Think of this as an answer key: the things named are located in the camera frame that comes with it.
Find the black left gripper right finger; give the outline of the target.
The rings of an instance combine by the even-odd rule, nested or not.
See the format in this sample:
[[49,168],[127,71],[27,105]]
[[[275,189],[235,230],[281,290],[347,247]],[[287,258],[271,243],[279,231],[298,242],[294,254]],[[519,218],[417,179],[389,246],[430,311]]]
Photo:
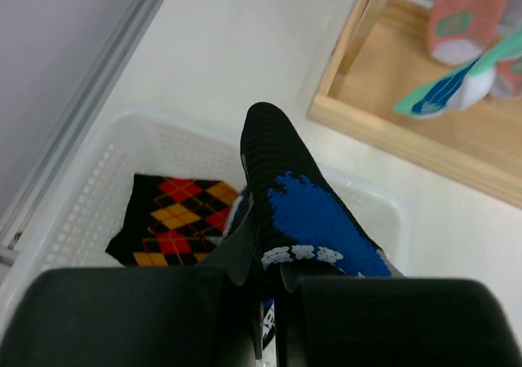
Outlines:
[[355,278],[328,264],[279,267],[280,366],[518,366],[504,312],[464,279]]

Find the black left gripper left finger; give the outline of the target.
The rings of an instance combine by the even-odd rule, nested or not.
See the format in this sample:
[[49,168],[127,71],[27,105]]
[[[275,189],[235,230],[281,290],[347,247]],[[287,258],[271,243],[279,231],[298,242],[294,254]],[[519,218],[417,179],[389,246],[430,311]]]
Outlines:
[[261,357],[247,216],[201,263],[44,272],[1,342],[4,366],[253,366]]

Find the black blue sock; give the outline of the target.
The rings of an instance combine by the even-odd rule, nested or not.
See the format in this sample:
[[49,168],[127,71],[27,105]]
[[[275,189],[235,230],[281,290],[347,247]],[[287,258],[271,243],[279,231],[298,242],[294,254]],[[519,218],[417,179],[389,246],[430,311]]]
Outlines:
[[401,275],[326,182],[277,106],[258,102],[249,108],[240,148],[246,186],[223,234],[230,236],[248,214],[254,216],[268,291],[276,287],[281,263],[325,264],[354,277]]

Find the mint green sock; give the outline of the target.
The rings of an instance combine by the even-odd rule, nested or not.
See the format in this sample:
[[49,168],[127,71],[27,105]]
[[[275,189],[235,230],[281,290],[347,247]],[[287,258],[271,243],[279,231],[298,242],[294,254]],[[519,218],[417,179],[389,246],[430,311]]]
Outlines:
[[419,87],[397,102],[393,110],[407,117],[433,118],[446,110],[470,108],[493,89],[500,63],[520,56],[521,29],[516,29],[473,61]]

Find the pink sock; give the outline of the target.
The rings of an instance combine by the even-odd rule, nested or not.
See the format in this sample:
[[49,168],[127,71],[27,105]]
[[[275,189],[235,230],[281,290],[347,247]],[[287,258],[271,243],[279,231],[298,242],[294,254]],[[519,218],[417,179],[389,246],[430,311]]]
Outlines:
[[434,0],[427,48],[434,59],[460,65],[493,40],[508,0]]
[[515,99],[521,96],[521,56],[499,61],[490,94],[499,99]]

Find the orange black argyle sock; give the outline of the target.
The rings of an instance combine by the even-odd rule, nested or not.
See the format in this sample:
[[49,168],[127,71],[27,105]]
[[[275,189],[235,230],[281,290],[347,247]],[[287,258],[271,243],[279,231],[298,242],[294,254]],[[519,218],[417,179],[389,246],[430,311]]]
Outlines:
[[194,265],[219,244],[239,192],[221,180],[135,174],[105,252],[126,267]]

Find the white plastic basket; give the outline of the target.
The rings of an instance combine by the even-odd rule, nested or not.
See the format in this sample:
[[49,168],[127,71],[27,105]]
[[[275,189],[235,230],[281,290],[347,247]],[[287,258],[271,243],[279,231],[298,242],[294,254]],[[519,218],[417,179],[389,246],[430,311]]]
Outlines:
[[24,230],[2,288],[20,287],[52,268],[115,266],[105,249],[123,224],[137,174],[217,179],[242,188],[240,140],[189,117],[121,109],[79,148]]

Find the wooden rack base tray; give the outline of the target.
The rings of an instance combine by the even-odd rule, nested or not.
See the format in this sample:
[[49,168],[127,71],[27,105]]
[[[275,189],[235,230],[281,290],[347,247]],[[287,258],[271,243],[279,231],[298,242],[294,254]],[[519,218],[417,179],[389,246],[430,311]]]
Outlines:
[[486,97],[438,117],[394,104],[449,68],[426,51],[428,10],[389,0],[353,65],[343,57],[369,0],[355,0],[325,69],[309,119],[499,200],[521,203],[521,102]]

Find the wooden rack frame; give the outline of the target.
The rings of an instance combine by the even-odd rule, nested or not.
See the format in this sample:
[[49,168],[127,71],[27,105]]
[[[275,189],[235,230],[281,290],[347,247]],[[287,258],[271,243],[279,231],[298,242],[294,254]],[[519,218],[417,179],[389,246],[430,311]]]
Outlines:
[[339,72],[346,75],[389,0],[368,0],[345,50]]

